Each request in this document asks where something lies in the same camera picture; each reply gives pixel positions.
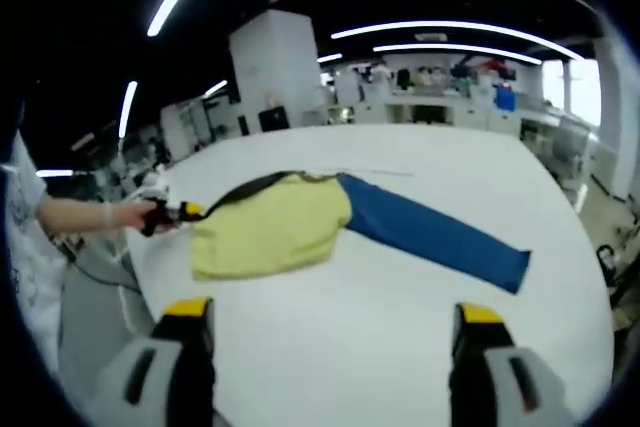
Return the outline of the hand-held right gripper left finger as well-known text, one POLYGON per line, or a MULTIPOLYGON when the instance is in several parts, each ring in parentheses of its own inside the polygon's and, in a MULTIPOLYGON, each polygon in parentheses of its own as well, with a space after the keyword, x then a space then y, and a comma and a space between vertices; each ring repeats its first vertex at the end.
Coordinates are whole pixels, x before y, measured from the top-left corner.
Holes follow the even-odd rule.
POLYGON ((215 426, 214 302, 171 304, 146 337, 125 346, 98 376, 93 426, 215 426))

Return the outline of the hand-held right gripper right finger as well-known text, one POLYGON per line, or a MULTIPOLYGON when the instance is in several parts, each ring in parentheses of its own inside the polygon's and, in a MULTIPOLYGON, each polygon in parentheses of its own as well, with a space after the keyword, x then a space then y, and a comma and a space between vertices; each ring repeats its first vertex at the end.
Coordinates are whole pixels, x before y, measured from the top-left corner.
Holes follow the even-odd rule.
POLYGON ((518 346, 489 307, 458 303, 449 374, 452 426, 574 426, 562 380, 518 346))

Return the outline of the person's left hand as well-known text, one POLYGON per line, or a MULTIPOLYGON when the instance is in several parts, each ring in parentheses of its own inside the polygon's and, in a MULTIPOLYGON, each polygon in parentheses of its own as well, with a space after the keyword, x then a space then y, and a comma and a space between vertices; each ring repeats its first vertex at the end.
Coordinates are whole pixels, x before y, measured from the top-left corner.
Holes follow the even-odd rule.
POLYGON ((156 207, 153 201, 104 203, 104 228, 107 230, 133 228, 142 230, 146 216, 156 207))

